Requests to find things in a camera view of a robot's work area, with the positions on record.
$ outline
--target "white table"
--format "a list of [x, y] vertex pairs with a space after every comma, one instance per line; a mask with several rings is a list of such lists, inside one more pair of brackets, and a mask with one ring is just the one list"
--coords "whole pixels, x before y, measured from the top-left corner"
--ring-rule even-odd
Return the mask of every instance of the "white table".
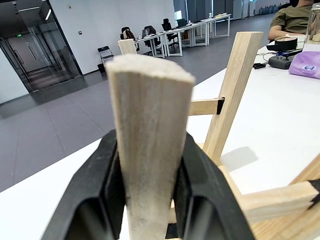
[[[176, 28], [176, 29], [172, 29], [172, 30], [163, 32], [164, 38], [165, 38], [165, 45], [166, 45], [166, 56], [168, 56], [168, 57], [170, 57], [170, 56], [182, 57], [183, 56], [182, 47], [195, 47], [195, 46], [209, 45], [209, 38], [210, 38], [209, 25], [212, 25], [212, 38], [229, 37], [230, 36], [230, 16], [231, 16], [231, 14], [227, 14], [227, 15], [223, 15], [223, 16], [207, 18], [207, 19], [201, 20], [200, 22], [192, 23], [191, 25], [187, 25], [186, 27], [183, 27], [183, 28]], [[217, 35], [216, 22], [219, 20], [225, 19], [225, 18], [227, 18], [227, 21], [228, 21], [227, 34]], [[196, 28], [200, 27], [200, 29], [202, 29], [203, 25], [205, 26], [204, 42], [196, 43]], [[184, 32], [186, 30], [190, 30], [190, 44], [183, 46], [182, 40], [181, 40], [181, 32]], [[168, 38], [167, 38], [168, 34], [178, 34], [179, 53], [170, 53], [169, 52], [169, 42], [168, 42]]]
[[[165, 45], [166, 41], [164, 40], [163, 35], [164, 34], [162, 32], [159, 32], [156, 34], [151, 34], [151, 35], [146, 36], [144, 38], [141, 38], [139, 40], [135, 40], [134, 44], [139, 44], [139, 43], [142, 43], [145, 41], [150, 41], [150, 43], [151, 43], [150, 48], [151, 48], [152, 56], [157, 57], [157, 58], [165, 58], [166, 47], [164, 45]], [[156, 43], [155, 43], [156, 38], [160, 38], [160, 41], [161, 41], [161, 54], [157, 54], [157, 48], [156, 48]]]
[[[262, 61], [257, 56], [256, 62]], [[217, 97], [224, 74], [222, 70], [195, 86], [192, 98]], [[222, 153], [242, 194], [286, 186], [320, 152], [319, 93], [318, 79], [269, 66], [252, 70]], [[188, 119], [187, 130], [197, 143], [205, 141], [210, 120]], [[69, 180], [99, 142], [1, 192], [0, 239], [40, 239]], [[128, 239], [126, 223], [122, 240]]]

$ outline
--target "purple bag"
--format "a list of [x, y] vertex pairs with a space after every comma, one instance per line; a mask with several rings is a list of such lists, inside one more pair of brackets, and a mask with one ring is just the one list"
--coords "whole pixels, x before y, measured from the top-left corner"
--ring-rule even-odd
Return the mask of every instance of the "purple bag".
[[289, 73], [320, 79], [320, 52], [303, 51], [298, 53], [290, 65]]

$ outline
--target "black tape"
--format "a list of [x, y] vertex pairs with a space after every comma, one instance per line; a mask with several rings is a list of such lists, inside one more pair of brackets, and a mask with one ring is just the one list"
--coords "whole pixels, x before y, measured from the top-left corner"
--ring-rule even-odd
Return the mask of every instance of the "black tape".
[[319, 194], [315, 196], [314, 199], [312, 199], [311, 202], [313, 202], [313, 204], [308, 208], [308, 210], [312, 209], [316, 204], [320, 202], [320, 179], [310, 180], [309, 183], [319, 192]]
[[218, 100], [218, 105], [216, 107], [216, 114], [219, 115], [221, 113], [222, 107], [224, 106], [225, 103], [225, 98], [223, 97], [222, 99]]

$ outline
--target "light wood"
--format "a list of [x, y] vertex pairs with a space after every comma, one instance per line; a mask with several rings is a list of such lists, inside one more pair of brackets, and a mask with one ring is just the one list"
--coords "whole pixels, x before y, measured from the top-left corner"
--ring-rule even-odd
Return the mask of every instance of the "light wood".
[[131, 240], [164, 240], [195, 78], [126, 54], [106, 64]]
[[303, 213], [319, 192], [308, 182], [242, 195], [241, 209], [252, 223]]
[[227, 168], [226, 168], [225, 165], [221, 165], [221, 166], [219, 166], [218, 168], [219, 168], [220, 171], [223, 173], [224, 178], [225, 178], [225, 180], [228, 182], [229, 187], [231, 188], [232, 193], [233, 193], [235, 199], [237, 200], [238, 204], [239, 204], [240, 207], [241, 207], [241, 205], [242, 205], [242, 200], [241, 200], [242, 195], [241, 195], [241, 192], [240, 192], [239, 188], [237, 187], [235, 181], [234, 181], [233, 178], [231, 177], [231, 175], [230, 175], [230, 173], [229, 173], [229, 171], [227, 170]]
[[203, 149], [204, 148], [204, 143], [197, 143], [197, 145], [199, 146], [199, 148]]
[[118, 41], [122, 55], [137, 54], [136, 46], [133, 39], [124, 39]]
[[189, 116], [217, 114], [218, 101], [223, 98], [193, 100], [190, 105]]
[[220, 115], [212, 117], [203, 146], [204, 152], [217, 166], [222, 165], [221, 153], [246, 88], [262, 36], [262, 32], [238, 32], [235, 36], [218, 96], [225, 97], [223, 108]]
[[[316, 179], [320, 179], [320, 154], [291, 184]], [[280, 235], [285, 238], [284, 236], [288, 236], [288, 232], [296, 233], [296, 240], [313, 240], [313, 235], [320, 235], [320, 209], [319, 206], [316, 206], [302, 214], [291, 214], [289, 216], [252, 224], [251, 229], [258, 240], [273, 240], [275, 235]]]

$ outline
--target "olive shirt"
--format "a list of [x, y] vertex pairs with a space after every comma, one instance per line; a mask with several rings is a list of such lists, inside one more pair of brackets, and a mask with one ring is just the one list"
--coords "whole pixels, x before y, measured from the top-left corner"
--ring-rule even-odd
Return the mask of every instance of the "olive shirt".
[[279, 10], [272, 22], [271, 27], [282, 26], [282, 31], [295, 34], [305, 34], [307, 31], [311, 5], [288, 6]]

